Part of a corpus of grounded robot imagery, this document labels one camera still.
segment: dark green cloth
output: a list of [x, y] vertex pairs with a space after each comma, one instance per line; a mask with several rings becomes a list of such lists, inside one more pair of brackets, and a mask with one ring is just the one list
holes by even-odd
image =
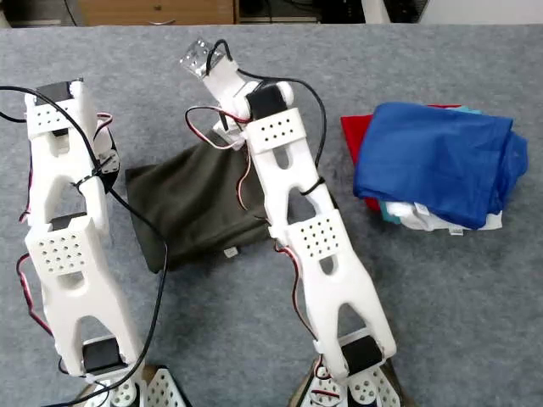
[[[236, 198], [246, 165], [244, 151], [218, 150], [201, 142], [162, 164], [126, 171], [128, 202], [166, 238], [172, 269], [204, 254], [269, 237], [266, 223], [255, 218], [265, 210], [254, 169], [243, 188], [248, 212]], [[132, 224], [149, 269], [158, 272], [164, 260], [161, 241], [135, 216]]]

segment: gray fabric surface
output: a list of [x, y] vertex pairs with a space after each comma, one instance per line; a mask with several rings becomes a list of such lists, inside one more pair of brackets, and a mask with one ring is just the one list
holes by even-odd
[[[421, 406], [539, 405], [543, 27], [0, 31], [0, 82], [39, 86], [84, 76], [98, 108], [115, 115], [112, 129], [124, 168], [157, 163], [197, 142], [182, 113], [211, 102], [178, 63], [200, 35], [225, 37], [246, 70], [303, 78], [321, 93], [330, 121], [321, 173], [389, 316], [406, 391]], [[315, 151], [316, 105], [301, 90], [296, 96]], [[529, 139], [530, 169], [512, 195], [502, 230], [465, 237], [408, 231], [375, 220], [352, 196], [353, 168], [339, 116], [365, 114], [385, 101], [465, 103], [516, 119], [515, 131]], [[2, 111], [21, 115], [23, 108], [20, 95], [0, 97]], [[14, 274], [27, 231], [17, 224], [25, 201], [25, 127], [0, 122], [0, 148], [2, 404], [67, 399], [81, 380], [56, 372], [53, 343], [28, 318]], [[123, 178], [118, 189], [125, 193]], [[109, 219], [109, 264], [143, 335], [157, 279], [146, 271], [128, 213], [109, 202]], [[36, 278], [28, 274], [39, 297]], [[195, 406], [285, 405], [314, 356], [310, 336], [292, 311], [292, 278], [289, 260], [269, 242], [234, 259], [217, 256], [172, 274], [148, 360], [167, 364]]]

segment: wooden cabinet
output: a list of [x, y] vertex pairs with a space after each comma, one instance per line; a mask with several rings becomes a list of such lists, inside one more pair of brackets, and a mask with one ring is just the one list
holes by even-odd
[[79, 0], [86, 25], [234, 23], [234, 0]]

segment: white robotic arm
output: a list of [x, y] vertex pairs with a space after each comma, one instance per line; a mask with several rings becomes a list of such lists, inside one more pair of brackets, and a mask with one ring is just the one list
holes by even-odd
[[[221, 44], [226, 53], [217, 51]], [[238, 147], [247, 143], [265, 194], [270, 235], [293, 254], [298, 264], [315, 349], [326, 366], [318, 367], [301, 405], [347, 405], [349, 397], [363, 405], [394, 405], [386, 404], [386, 400], [400, 405], [398, 392], [379, 368], [395, 354], [395, 340], [371, 277], [356, 256], [341, 215], [317, 173], [299, 111], [292, 107], [292, 88], [286, 82], [268, 81], [264, 86], [246, 83], [223, 40], [212, 46], [198, 39], [181, 63], [202, 79], [221, 108], [243, 119], [236, 123], [227, 118], [226, 129], [224, 120], [215, 128]], [[277, 164], [276, 148], [286, 150], [286, 168]], [[316, 216], [288, 223], [288, 194], [292, 189], [298, 189], [310, 201]], [[323, 268], [325, 259], [332, 260], [331, 270]], [[338, 314], [343, 304], [350, 305], [366, 327], [338, 337]], [[381, 390], [388, 397], [380, 398]]]
[[[160, 369], [149, 385], [143, 380], [143, 344], [102, 250], [101, 240], [108, 235], [103, 180], [112, 184], [120, 167], [115, 144], [103, 125], [97, 127], [97, 112], [82, 80], [47, 85], [38, 88], [38, 94], [56, 107], [35, 94], [25, 96], [33, 166], [26, 217], [31, 229], [25, 244], [66, 372], [97, 383], [98, 394], [87, 397], [89, 407], [143, 407], [166, 400], [184, 407], [166, 369]], [[71, 186], [81, 193], [86, 211], [55, 218], [61, 192]], [[111, 185], [106, 187], [118, 197]], [[83, 342], [81, 321], [88, 316], [111, 334]], [[105, 392], [110, 385], [111, 391]]]

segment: white label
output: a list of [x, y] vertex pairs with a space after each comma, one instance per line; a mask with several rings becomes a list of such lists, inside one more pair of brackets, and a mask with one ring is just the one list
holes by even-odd
[[236, 248], [235, 246], [224, 249], [224, 255], [227, 256], [229, 259], [231, 257], [237, 256], [238, 254], [239, 254], [238, 248]]
[[449, 233], [451, 236], [464, 236], [464, 230], [460, 227], [449, 228]]
[[423, 205], [421, 203], [415, 202], [415, 208], [417, 208], [417, 212], [421, 215], [430, 216], [430, 211], [426, 207], [426, 205]]

